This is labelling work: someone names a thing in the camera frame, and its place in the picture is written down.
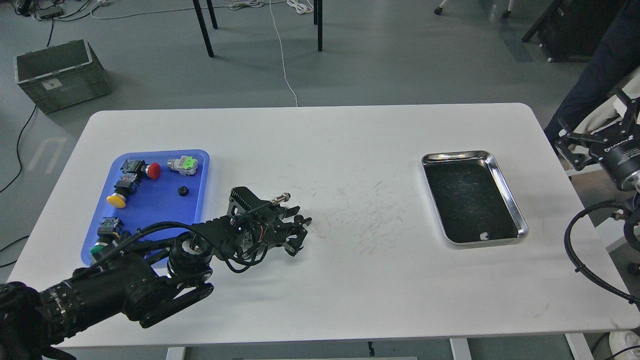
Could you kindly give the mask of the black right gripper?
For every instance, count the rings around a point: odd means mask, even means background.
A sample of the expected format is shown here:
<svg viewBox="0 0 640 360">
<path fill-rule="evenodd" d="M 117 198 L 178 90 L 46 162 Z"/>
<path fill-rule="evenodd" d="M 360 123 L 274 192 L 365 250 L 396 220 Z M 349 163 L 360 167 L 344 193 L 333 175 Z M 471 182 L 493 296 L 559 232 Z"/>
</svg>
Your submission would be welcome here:
<svg viewBox="0 0 640 360">
<path fill-rule="evenodd" d="M 615 95 L 625 106 L 621 116 L 622 131 L 627 132 L 613 137 L 612 143 L 595 143 L 595 130 L 574 132 L 569 123 L 558 118 L 565 133 L 554 142 L 555 149 L 573 167 L 580 172 L 597 162 L 608 174 L 619 191 L 640 191 L 640 141 L 637 131 L 631 132 L 637 124 L 639 98 L 630 98 L 622 88 L 615 89 Z"/>
</svg>

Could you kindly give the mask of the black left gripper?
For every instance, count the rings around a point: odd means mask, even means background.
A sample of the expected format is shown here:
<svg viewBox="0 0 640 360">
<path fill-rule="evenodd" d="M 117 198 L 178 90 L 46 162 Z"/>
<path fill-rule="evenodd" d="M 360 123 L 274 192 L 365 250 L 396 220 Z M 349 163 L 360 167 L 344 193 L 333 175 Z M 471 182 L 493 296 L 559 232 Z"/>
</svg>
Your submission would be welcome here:
<svg viewBox="0 0 640 360">
<path fill-rule="evenodd" d="M 240 206 L 240 253 L 260 253 L 272 248 L 284 248 L 295 256 L 304 248 L 308 234 L 306 226 L 313 219 L 300 214 L 300 207 L 267 204 L 253 211 L 253 207 Z"/>
</svg>

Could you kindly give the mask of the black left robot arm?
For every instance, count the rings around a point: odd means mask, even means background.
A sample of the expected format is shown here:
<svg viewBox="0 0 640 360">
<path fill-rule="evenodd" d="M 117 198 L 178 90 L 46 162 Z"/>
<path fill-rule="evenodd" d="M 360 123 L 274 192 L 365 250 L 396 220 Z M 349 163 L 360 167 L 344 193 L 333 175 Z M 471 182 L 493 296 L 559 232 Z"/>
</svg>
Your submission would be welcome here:
<svg viewBox="0 0 640 360">
<path fill-rule="evenodd" d="M 71 360 L 57 344 L 99 322 L 121 313 L 149 328 L 210 296 L 213 258 L 240 274 L 270 249 L 297 255 L 311 218 L 283 206 L 288 200 L 239 186 L 226 215 L 201 223 L 160 221 L 130 232 L 119 218 L 104 218 L 87 268 L 43 291 L 1 285 L 1 358 Z"/>
</svg>

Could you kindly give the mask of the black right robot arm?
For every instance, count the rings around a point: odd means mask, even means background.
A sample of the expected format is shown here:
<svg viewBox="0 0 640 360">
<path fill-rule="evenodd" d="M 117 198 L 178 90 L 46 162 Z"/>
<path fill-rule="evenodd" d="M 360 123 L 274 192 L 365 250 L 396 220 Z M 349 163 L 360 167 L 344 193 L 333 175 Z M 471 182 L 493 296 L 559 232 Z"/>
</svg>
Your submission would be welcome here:
<svg viewBox="0 0 640 360">
<path fill-rule="evenodd" d="M 635 91 L 627 93 L 621 88 L 615 90 L 615 95 L 617 100 L 613 100 L 613 105 L 619 113 L 618 117 L 609 118 L 594 130 L 571 130 L 565 121 L 561 121 L 565 133 L 555 142 L 555 147 L 573 167 L 568 176 L 580 171 L 589 173 L 595 166 L 600 166 L 619 191 L 633 191 L 635 195 L 624 201 L 607 200 L 581 210 L 569 222 L 563 242 L 576 272 L 631 305 L 638 305 L 637 296 L 617 289 L 591 271 L 579 258 L 571 239 L 573 227 L 580 219 L 596 210 L 609 209 L 609 218 L 596 229 L 606 250 L 613 251 L 623 243 L 629 244 L 634 250 L 639 249 L 639 95 Z"/>
</svg>

